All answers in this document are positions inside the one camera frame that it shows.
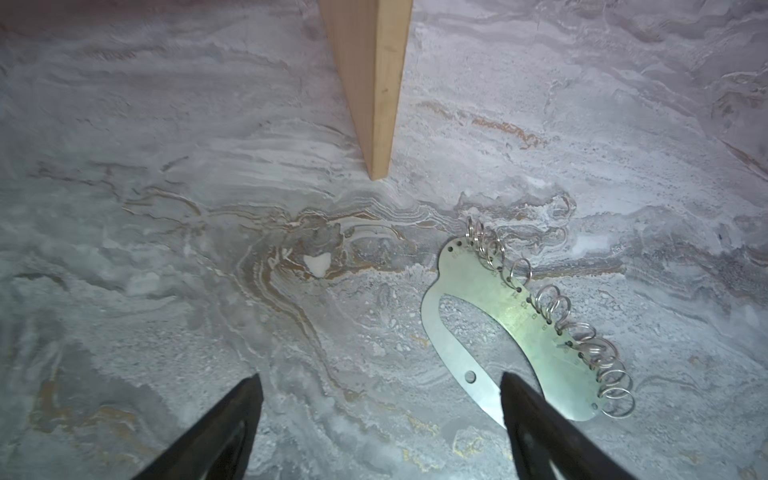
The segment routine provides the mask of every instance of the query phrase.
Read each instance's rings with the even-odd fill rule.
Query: wooden plank
[[[319,0],[319,7],[368,173],[384,178],[413,0]]]

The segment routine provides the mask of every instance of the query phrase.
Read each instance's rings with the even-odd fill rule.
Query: wooden post
[[[319,0],[372,180],[389,171],[413,0]]]

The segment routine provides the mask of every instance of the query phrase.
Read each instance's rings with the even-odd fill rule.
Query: curved metal plate
[[[463,238],[445,245],[438,259],[439,278],[422,301],[424,330],[453,377],[470,397],[499,425],[504,426],[500,391],[496,382],[467,349],[445,327],[439,312],[443,295],[472,303],[507,330],[522,349],[536,374],[544,397],[565,418],[589,420],[600,412],[605,399],[598,398],[595,372],[565,343],[567,332],[558,335],[552,325],[526,301],[531,295],[516,279],[518,293],[507,286],[498,272],[482,264],[473,249],[459,246]],[[465,374],[472,371],[474,382]]]

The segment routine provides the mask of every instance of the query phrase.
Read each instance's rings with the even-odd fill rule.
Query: marbled floor
[[[419,318],[472,215],[620,346],[637,411],[586,435],[638,478],[768,478],[764,2],[417,0],[375,183],[313,2],[17,3],[0,477],[129,478],[259,372],[249,478],[514,478]]]

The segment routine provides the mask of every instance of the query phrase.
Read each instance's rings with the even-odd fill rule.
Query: marble surface
[[[324,35],[304,0],[3,7],[0,476],[129,478],[259,372],[249,478],[514,478],[419,319],[472,215],[621,348],[636,414],[578,428],[638,478],[768,478],[765,2],[416,0],[379,182]]]

